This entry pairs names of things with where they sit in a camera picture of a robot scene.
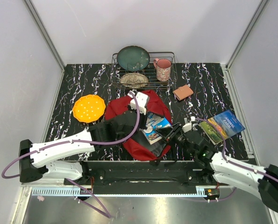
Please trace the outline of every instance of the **dish rack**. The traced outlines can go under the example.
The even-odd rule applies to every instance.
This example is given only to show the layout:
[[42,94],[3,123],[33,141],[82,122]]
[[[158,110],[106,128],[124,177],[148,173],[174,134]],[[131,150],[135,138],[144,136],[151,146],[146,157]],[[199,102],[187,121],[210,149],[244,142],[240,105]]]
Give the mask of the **dish rack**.
[[[175,83],[177,80],[177,71],[175,64],[175,55],[173,52],[148,52],[150,55],[149,65],[139,71],[125,70],[117,62],[118,53],[113,54],[112,57],[112,68],[111,68],[111,83],[116,89],[175,89]],[[154,59],[168,59],[171,61],[171,73],[168,81],[159,81],[157,79],[157,71],[153,65]],[[122,84],[120,78],[128,73],[140,73],[148,78],[147,83],[139,84]]]

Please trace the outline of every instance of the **yellow plate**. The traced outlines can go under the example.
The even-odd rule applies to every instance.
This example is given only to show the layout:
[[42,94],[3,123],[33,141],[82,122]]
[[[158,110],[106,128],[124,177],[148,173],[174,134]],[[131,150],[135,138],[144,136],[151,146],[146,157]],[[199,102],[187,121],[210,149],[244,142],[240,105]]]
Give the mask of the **yellow plate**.
[[72,112],[79,122],[98,120],[105,112],[105,101],[97,95],[87,95],[75,102]]

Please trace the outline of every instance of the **blue book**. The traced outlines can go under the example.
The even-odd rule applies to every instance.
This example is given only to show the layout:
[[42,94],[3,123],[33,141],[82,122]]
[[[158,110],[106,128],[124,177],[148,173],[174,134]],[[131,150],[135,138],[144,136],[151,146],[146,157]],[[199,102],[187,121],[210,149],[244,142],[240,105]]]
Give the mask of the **blue book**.
[[144,136],[147,138],[148,142],[152,145],[153,143],[162,139],[162,137],[155,132],[155,129],[168,126],[171,126],[171,124],[168,122],[166,118],[162,118],[150,112],[146,121],[147,129],[142,131],[144,133]]
[[[210,119],[208,119],[223,135],[225,139],[228,139],[237,133],[245,130],[244,126],[239,122],[239,120],[231,113],[230,110],[224,111]],[[223,141],[220,134],[207,122],[203,121],[200,126],[204,132],[208,135],[209,139],[214,145]]]

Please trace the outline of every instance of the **gray floor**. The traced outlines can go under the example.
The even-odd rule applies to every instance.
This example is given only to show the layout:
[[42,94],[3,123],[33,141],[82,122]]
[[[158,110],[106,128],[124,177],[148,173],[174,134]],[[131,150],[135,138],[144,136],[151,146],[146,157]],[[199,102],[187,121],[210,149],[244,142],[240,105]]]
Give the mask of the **gray floor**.
[[[231,191],[221,190],[221,197]],[[88,203],[98,206],[89,198]],[[182,198],[101,198],[115,218],[108,219],[72,197],[32,196],[24,224],[270,224],[266,207],[253,195],[237,190],[218,203],[197,203]]]

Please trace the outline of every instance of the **green plate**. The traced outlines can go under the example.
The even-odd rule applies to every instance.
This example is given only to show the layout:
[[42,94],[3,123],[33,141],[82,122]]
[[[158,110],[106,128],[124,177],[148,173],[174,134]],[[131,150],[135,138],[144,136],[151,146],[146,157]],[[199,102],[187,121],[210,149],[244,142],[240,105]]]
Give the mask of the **green plate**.
[[148,52],[138,46],[121,49],[117,55],[118,64],[127,71],[139,71],[147,67],[150,61]]

